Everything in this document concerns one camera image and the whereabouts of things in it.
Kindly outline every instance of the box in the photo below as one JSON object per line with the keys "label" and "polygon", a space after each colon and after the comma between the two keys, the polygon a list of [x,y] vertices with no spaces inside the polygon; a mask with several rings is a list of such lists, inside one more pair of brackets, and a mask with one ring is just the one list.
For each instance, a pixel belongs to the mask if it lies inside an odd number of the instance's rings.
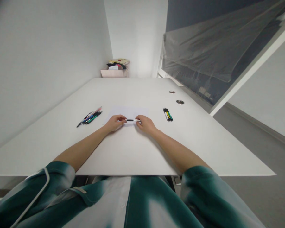
{"label": "box", "polygon": [[128,78],[129,77],[129,64],[126,65],[125,70],[109,70],[107,66],[105,69],[100,70],[103,78]]}

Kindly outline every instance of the baseboard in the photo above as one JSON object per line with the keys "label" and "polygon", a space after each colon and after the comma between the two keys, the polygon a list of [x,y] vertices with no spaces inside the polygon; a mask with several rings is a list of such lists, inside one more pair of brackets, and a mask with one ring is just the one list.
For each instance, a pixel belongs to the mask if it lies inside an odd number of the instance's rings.
{"label": "baseboard", "polygon": [[239,108],[237,108],[234,105],[230,104],[229,102],[227,102],[225,104],[225,107],[229,108],[230,110],[232,110],[235,113],[239,114],[240,116],[244,117],[249,122],[253,123],[257,127],[261,128],[262,130],[264,130],[265,132],[267,132],[268,134],[272,135],[274,138],[276,138],[277,140],[279,140],[280,142],[285,144],[285,136],[281,135],[277,131],[275,131],[272,128],[268,127],[267,125],[261,123],[257,119],[255,119],[252,116],[248,115],[247,113],[243,112],[242,110],[240,110]]}

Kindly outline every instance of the forearm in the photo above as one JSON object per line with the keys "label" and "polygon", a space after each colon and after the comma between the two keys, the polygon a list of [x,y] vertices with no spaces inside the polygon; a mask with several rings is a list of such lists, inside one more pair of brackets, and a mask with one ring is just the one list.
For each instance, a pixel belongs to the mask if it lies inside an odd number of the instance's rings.
{"label": "forearm", "polygon": [[66,162],[77,172],[108,133],[109,131],[104,127],[98,129],[88,137],[63,151],[53,161]]}
{"label": "forearm", "polygon": [[210,168],[200,157],[178,141],[156,129],[151,136],[157,141],[176,167],[183,173],[193,166]]}

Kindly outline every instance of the hand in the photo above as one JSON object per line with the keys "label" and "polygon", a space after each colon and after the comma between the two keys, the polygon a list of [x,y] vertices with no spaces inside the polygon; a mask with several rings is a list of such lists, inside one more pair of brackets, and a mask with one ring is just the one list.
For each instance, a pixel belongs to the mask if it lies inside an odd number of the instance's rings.
{"label": "hand", "polygon": [[153,121],[150,118],[148,118],[146,116],[143,116],[143,115],[138,115],[136,117],[136,119],[140,119],[141,120],[141,123],[136,122],[136,125],[143,132],[151,135],[151,134],[153,134],[154,132],[157,131],[157,128],[155,127]]}
{"label": "hand", "polygon": [[108,133],[111,131],[116,131],[119,127],[127,122],[126,119],[127,118],[123,115],[112,116],[103,127],[108,131]]}

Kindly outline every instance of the green and white shirt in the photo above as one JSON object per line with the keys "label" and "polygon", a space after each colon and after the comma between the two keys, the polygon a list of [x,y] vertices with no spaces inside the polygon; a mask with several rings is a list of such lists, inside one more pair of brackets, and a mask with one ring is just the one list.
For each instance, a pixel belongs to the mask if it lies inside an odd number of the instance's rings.
{"label": "green and white shirt", "polygon": [[181,198],[157,176],[102,177],[72,187],[74,169],[54,161],[0,201],[0,227],[264,227],[241,198],[211,169],[195,166],[182,178]]}

